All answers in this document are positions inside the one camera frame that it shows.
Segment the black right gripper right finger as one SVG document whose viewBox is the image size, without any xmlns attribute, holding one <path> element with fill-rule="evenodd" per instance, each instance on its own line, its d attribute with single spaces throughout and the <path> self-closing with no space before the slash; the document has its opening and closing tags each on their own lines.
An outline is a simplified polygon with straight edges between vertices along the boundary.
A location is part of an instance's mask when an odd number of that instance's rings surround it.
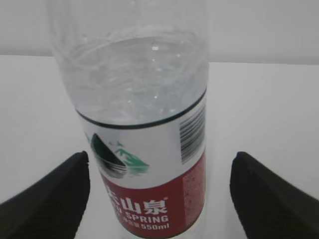
<svg viewBox="0 0 319 239">
<path fill-rule="evenodd" d="M 246 152 L 232 162 L 230 195 L 249 239 L 319 237 L 319 201 Z"/>
</svg>

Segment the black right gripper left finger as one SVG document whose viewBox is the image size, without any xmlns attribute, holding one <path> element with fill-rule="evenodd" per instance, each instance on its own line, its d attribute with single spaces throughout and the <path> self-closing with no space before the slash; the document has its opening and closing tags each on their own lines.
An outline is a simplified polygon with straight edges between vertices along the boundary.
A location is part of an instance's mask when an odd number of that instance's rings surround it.
<svg viewBox="0 0 319 239">
<path fill-rule="evenodd" d="M 90 195 L 89 159 L 77 152 L 0 205 L 2 239 L 73 239 Z"/>
</svg>

